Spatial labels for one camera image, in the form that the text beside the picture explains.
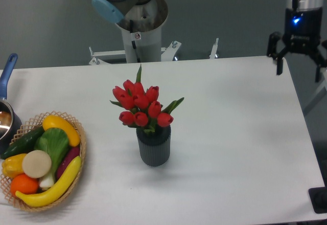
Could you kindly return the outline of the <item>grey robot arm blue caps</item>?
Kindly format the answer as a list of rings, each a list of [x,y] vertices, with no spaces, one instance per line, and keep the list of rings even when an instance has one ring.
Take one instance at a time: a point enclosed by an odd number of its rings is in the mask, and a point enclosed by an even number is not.
[[[162,61],[161,28],[168,17],[164,0],[92,0],[92,6],[106,21],[120,28],[128,63]],[[315,80],[326,67],[318,47],[323,0],[287,0],[284,32],[270,34],[267,56],[276,61],[276,73],[283,72],[287,53],[308,55],[316,64]]]

